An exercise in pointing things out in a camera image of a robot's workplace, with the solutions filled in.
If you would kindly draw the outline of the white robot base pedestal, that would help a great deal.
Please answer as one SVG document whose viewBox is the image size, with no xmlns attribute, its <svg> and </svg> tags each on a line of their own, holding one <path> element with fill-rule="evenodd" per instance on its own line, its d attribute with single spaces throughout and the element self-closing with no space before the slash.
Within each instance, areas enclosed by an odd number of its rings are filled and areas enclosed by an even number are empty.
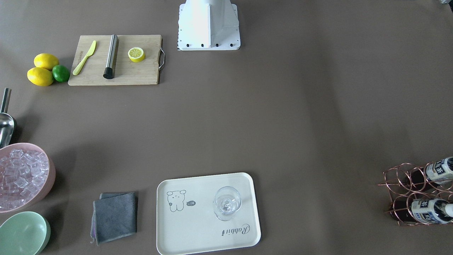
<svg viewBox="0 0 453 255">
<path fill-rule="evenodd" d="M 237 5 L 229 0 L 187 0 L 179 6 L 178 50 L 229 51 L 240 48 Z"/>
</svg>

